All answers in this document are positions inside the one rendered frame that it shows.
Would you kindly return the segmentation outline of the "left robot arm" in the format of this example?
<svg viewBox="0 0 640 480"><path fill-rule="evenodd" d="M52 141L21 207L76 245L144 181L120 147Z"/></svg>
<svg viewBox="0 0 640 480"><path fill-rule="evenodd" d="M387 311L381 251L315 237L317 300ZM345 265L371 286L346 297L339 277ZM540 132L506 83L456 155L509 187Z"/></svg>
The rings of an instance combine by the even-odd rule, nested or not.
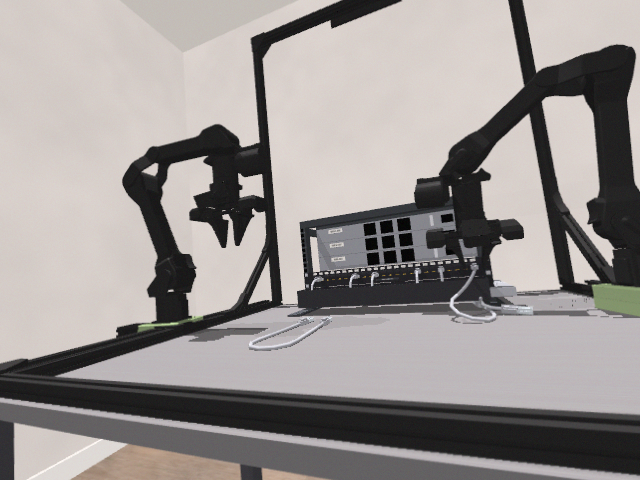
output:
<svg viewBox="0 0 640 480"><path fill-rule="evenodd" d="M417 179L417 209L445 206L449 186L453 206L482 203L481 182L489 181L491 174L483 168L473 172L496 143L546 97L584 95L594 116L601 197L586 203L587 224L614 247L616 282L611 284L640 287L640 191L634 181L627 105L635 61L631 46L616 44L542 68L483 127L452 146L439 176ZM499 219L488 221L484 211L471 219L460 217L457 228L466 248L486 247L501 237Z"/></svg>

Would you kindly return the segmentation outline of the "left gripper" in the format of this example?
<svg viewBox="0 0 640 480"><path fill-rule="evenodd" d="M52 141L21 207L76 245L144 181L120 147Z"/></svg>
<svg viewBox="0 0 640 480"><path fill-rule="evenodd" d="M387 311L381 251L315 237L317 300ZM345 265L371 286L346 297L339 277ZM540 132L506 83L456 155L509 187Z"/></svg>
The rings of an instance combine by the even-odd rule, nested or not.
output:
<svg viewBox="0 0 640 480"><path fill-rule="evenodd" d="M467 217L471 219L472 217L476 217L477 215L483 214L483 211L484 211L483 202L474 206L468 206L468 207L453 206L453 208L454 208L456 231L444 233L443 228L427 230L426 232L427 248L428 249L442 248L444 245L446 245L446 249L452 250L456 254L463 269L466 270L466 264L465 264L461 246L459 243L459 238L462 239L462 236L458 235L457 224L460 217ZM502 237L504 239L516 240L516 239L524 238L523 226L517 220L506 219L506 220L499 220L499 221L501 223L501 232L502 232ZM497 239L491 239L491 244L489 246L486 246L486 247L482 246L483 269L486 268L489 256L493 248L496 245L499 245L501 243L502 241L500 240L500 237L497 237Z"/></svg>

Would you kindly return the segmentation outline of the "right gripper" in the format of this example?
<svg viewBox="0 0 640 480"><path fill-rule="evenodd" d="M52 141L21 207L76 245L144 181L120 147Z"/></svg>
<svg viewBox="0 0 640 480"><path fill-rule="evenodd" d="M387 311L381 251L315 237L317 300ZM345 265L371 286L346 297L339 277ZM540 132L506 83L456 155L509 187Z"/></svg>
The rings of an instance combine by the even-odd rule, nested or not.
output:
<svg viewBox="0 0 640 480"><path fill-rule="evenodd" d="M218 238L221 247L226 248L229 220L224 220L222 215L229 214L233 222L235 246L240 246L246 228L251 218L254 217L254 214L252 214L252 209L254 209L258 213L268 211L268 202L265 198L255 195L240 198L239 190L243 190L243 187L239 184L239 180L234 177L215 178L213 179L213 183L209 184L209 187L211 188L212 185L221 182L226 182L226 185L228 185L232 193L233 203L227 203L227 200L225 199L226 201L215 205L215 208L205 207L202 208L202 210L198 210L198 208L191 209L191 211L189 212L189 218L190 221L204 221L205 223L210 224ZM258 209L255 207L258 207Z"/></svg>

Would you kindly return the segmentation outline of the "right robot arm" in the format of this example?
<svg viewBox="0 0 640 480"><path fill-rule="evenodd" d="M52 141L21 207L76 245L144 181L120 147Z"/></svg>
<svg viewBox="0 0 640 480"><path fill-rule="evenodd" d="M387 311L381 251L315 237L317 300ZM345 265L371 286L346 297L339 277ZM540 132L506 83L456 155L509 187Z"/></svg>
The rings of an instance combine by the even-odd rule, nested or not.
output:
<svg viewBox="0 0 640 480"><path fill-rule="evenodd" d="M149 298L155 297L156 301L156 321L151 324L192 318L189 316L187 293L192 290L197 267L190 254L179 251L161 204L162 186L167 180L168 168L173 163L209 155L203 162L212 167L213 179L238 179L238 173L250 177L269 172L270 162L261 143L242 148L239 146L236 135L223 125L214 124L203 129L196 137L150 147L144 156L131 163L123 176L123 187L140 207L157 254L156 277L147 288ZM142 172L154 163L159 163L155 176ZM222 183L212 185L212 192L210 188L208 192L193 196L198 210L215 208L211 205L226 200L227 203L233 203L228 185Z"/></svg>

